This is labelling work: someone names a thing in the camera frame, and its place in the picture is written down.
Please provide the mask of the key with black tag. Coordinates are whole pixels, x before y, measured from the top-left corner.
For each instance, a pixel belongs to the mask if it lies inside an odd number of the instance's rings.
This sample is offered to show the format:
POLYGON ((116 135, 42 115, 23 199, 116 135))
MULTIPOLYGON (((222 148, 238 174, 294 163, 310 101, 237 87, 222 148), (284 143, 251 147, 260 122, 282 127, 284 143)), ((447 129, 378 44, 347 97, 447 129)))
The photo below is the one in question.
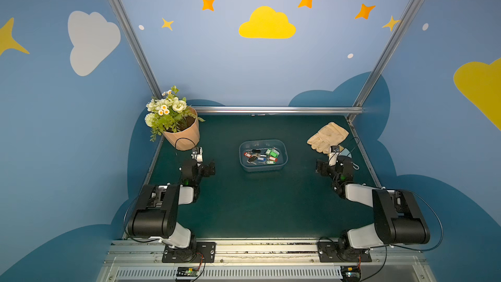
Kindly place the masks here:
POLYGON ((247 159, 247 162, 252 165, 256 165, 258 163, 259 157, 257 156, 251 156, 250 158, 247 159))

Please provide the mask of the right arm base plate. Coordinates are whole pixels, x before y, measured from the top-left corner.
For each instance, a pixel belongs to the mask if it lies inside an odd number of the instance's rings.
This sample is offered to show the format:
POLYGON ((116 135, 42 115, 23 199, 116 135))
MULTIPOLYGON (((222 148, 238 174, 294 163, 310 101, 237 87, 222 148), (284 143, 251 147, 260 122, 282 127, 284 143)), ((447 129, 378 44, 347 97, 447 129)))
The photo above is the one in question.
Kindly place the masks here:
POLYGON ((354 249, 338 242, 319 241, 317 252, 320 262, 372 262, 367 249, 354 249))

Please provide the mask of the key with light green tag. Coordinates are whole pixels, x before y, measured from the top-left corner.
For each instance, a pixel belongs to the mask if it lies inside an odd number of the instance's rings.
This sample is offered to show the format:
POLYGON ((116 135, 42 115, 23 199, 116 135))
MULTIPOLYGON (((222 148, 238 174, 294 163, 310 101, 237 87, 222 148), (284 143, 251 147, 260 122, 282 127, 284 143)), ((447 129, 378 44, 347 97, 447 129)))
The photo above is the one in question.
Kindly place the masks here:
POLYGON ((275 148, 270 148, 266 150, 266 156, 268 158, 278 158, 280 155, 280 151, 275 148))

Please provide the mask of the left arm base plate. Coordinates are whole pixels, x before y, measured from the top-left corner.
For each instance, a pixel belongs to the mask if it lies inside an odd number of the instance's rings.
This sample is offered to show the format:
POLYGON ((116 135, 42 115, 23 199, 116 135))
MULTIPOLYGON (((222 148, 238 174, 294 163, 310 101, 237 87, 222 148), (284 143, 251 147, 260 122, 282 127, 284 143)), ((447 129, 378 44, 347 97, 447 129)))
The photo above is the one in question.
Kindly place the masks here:
POLYGON ((185 249, 166 246, 162 263, 214 263, 216 247, 215 242, 191 242, 185 249))

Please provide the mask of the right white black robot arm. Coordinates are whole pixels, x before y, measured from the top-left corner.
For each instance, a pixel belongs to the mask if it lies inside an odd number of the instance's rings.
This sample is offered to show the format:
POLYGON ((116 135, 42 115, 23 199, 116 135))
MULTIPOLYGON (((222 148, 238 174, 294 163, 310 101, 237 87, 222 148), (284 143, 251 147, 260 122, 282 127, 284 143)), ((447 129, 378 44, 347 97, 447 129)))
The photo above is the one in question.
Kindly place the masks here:
POLYGON ((318 160, 315 171, 331 179, 331 188, 341 199, 373 209, 371 224, 343 231, 338 238, 335 251, 342 261, 356 261, 371 248, 429 242, 429 227, 412 192, 355 183, 353 162, 347 156, 318 160))

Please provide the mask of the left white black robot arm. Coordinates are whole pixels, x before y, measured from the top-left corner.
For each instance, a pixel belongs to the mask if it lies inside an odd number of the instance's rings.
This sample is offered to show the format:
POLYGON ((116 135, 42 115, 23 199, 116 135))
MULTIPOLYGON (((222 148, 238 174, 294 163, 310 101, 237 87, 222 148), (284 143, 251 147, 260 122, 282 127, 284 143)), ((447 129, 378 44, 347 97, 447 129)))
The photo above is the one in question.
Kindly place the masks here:
POLYGON ((198 243, 195 234, 177 221, 181 205, 195 203, 203 178, 215 175, 215 163, 195 159, 184 161, 177 184, 143 186, 125 226, 129 238, 140 243, 165 245, 163 262, 210 262, 205 257, 215 251, 214 243, 198 243))

